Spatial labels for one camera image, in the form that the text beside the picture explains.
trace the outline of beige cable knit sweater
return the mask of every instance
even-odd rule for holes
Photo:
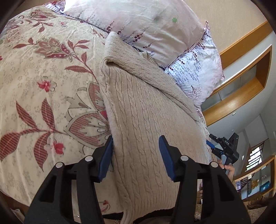
[[[175,204],[178,184],[167,176],[158,147],[169,144],[209,163],[193,103],[145,54],[111,32],[105,42],[100,89],[114,139],[113,165],[124,209],[122,224]]]

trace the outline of pillow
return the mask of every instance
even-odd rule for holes
[[[84,20],[147,51],[162,68],[192,49],[204,33],[183,0],[66,0],[64,14]]]
[[[194,49],[182,54],[165,72],[174,78],[198,108],[212,94],[219,80],[224,81],[221,58],[212,40],[208,22]]]

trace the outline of metal bolt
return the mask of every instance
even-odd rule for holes
[[[180,159],[182,161],[188,161],[189,157],[188,156],[181,156]]]
[[[219,165],[216,162],[211,162],[211,166],[214,167],[214,168],[217,168]]]
[[[85,157],[85,161],[86,162],[90,162],[92,160],[93,160],[93,156],[87,156],[87,157]]]
[[[63,166],[63,163],[62,162],[58,162],[55,166],[56,166],[56,168],[61,168]]]

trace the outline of bed sheet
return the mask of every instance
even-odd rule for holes
[[[44,6],[7,23],[0,34],[3,193],[30,205],[55,163],[76,163],[104,145],[110,130],[98,69],[106,37],[97,27]],[[204,117],[198,114],[208,138]],[[208,146],[204,156],[211,161]],[[95,187],[103,214],[123,211],[112,165]],[[75,183],[72,200],[78,219]]]

